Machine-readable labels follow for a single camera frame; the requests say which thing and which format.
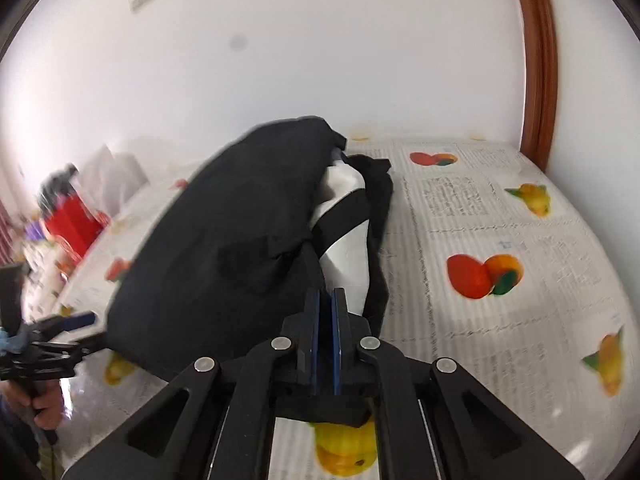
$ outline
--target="brown wooden trim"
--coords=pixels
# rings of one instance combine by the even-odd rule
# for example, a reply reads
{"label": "brown wooden trim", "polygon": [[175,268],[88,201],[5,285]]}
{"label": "brown wooden trim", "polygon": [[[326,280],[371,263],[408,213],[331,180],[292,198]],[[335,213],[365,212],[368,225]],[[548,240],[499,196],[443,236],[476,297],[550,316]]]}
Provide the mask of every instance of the brown wooden trim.
{"label": "brown wooden trim", "polygon": [[546,170],[558,104],[558,46],[551,0],[520,0],[524,22],[524,126],[520,151]]}

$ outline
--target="purple object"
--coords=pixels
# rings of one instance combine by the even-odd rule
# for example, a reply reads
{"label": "purple object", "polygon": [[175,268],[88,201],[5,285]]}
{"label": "purple object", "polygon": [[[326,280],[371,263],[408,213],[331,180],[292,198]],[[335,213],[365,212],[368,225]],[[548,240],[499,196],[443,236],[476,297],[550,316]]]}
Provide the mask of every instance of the purple object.
{"label": "purple object", "polygon": [[31,222],[29,225],[27,225],[26,229],[24,230],[24,236],[31,242],[44,240],[45,235],[42,232],[40,220],[36,220],[35,222]]}

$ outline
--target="light blue object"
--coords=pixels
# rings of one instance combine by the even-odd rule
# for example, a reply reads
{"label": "light blue object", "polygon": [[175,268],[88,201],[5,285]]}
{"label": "light blue object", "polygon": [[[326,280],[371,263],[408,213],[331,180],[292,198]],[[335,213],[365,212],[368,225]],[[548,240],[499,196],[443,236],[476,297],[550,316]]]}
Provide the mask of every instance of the light blue object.
{"label": "light blue object", "polygon": [[0,356],[7,352],[19,354],[27,346],[28,338],[25,332],[9,337],[4,328],[0,327]]}

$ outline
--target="finger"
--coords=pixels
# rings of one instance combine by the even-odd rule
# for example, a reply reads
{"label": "finger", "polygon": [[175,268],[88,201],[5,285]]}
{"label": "finger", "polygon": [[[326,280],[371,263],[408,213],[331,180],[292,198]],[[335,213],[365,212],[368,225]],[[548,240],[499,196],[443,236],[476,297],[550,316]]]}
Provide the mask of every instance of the finger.
{"label": "finger", "polygon": [[29,406],[31,404],[31,397],[13,381],[2,383],[2,393],[9,404],[20,404],[21,406]]}
{"label": "finger", "polygon": [[52,407],[60,408],[62,406],[62,390],[60,389],[60,385],[57,381],[54,381],[52,385],[47,383],[46,387],[47,391],[45,391],[44,394],[33,399],[33,407],[36,410],[44,410]]}
{"label": "finger", "polygon": [[33,421],[43,430],[55,430],[62,421],[62,410],[59,408],[49,408],[36,415]]}

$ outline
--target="fruit print tablecloth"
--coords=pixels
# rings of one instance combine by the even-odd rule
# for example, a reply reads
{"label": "fruit print tablecloth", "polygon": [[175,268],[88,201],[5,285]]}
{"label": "fruit print tablecloth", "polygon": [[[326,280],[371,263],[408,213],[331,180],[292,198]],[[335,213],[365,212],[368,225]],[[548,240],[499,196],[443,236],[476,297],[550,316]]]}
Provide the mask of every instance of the fruit print tablecloth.
{"label": "fruit print tablecloth", "polygon": [[[587,480],[605,478],[640,430],[639,332],[578,213],[506,145],[367,140],[351,141],[348,151],[392,164],[382,337],[410,357],[453,357]],[[62,304],[104,318],[118,276],[194,171],[168,174],[129,203]],[[109,351],[91,356],[63,383],[65,465],[163,384]],[[352,430],[278,419],[270,478],[377,479],[373,422]]]}

